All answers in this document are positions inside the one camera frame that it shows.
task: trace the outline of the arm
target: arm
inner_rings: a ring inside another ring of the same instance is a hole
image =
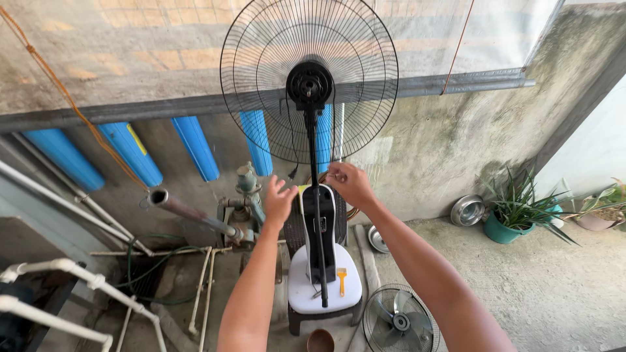
[[[285,181],[270,179],[265,224],[250,261],[233,288],[220,324],[217,351],[265,351],[274,300],[278,233],[291,211],[298,188],[279,193]]]
[[[332,163],[326,182],[372,220],[407,282],[433,314],[450,351],[515,351],[452,264],[377,200],[363,170]]]

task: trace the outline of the green plant pot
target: green plant pot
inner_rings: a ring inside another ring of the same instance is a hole
[[[534,224],[528,230],[509,229],[500,223],[493,210],[490,211],[490,215],[483,225],[483,230],[487,237],[502,244],[509,244],[515,241],[517,237],[525,235],[533,229],[535,229]]]

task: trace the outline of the hand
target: hand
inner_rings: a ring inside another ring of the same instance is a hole
[[[267,186],[267,195],[265,196],[265,223],[275,224],[279,226],[278,230],[280,230],[289,217],[291,202],[295,195],[298,194],[298,187],[293,186],[290,189],[280,192],[282,186],[285,185],[285,180],[277,180],[278,177],[272,175]]]
[[[336,189],[351,206],[364,210],[377,202],[367,174],[351,163],[332,162],[326,183]]]

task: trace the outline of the blue water filter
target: blue water filter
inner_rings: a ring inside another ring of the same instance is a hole
[[[99,190],[105,185],[102,175],[76,149],[63,131],[55,128],[22,134],[85,192]]]
[[[248,142],[248,149],[252,157],[252,165],[259,176],[268,176],[274,170],[270,145],[267,141],[267,130],[262,110],[241,111],[242,128]]]
[[[122,159],[148,187],[163,182],[163,174],[128,122],[105,123],[98,128],[115,147]]]
[[[205,182],[216,180],[220,176],[220,171],[200,128],[198,118],[195,116],[175,117],[172,118],[172,123],[202,179]]]
[[[332,104],[327,104],[317,117],[316,157],[317,173],[328,171],[331,162]]]

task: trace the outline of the copper bowl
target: copper bowl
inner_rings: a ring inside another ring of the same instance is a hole
[[[335,341],[328,331],[317,329],[309,335],[309,339],[307,340],[308,352],[333,352],[334,350]]]

